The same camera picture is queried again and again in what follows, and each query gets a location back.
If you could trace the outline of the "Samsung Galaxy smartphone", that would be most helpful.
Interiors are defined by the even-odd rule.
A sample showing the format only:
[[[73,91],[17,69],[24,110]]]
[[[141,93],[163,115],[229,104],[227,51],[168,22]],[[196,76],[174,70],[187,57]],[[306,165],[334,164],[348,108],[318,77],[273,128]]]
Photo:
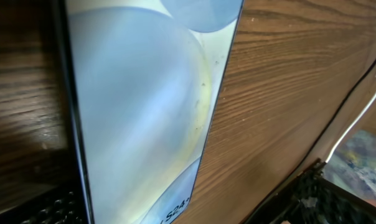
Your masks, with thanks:
[[[243,0],[51,3],[84,223],[190,203]]]

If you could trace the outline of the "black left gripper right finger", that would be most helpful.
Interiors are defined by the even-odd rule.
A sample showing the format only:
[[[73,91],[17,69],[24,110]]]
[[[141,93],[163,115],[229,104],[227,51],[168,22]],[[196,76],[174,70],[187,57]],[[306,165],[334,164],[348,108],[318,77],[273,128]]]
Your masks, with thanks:
[[[325,165],[316,161],[277,195],[271,223],[376,224],[376,207],[326,180]]]

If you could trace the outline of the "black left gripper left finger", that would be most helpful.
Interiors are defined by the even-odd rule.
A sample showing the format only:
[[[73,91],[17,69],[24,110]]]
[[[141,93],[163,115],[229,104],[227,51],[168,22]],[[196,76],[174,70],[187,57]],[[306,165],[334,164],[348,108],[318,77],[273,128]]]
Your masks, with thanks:
[[[76,182],[65,182],[0,213],[0,224],[84,224],[87,222],[81,188]]]

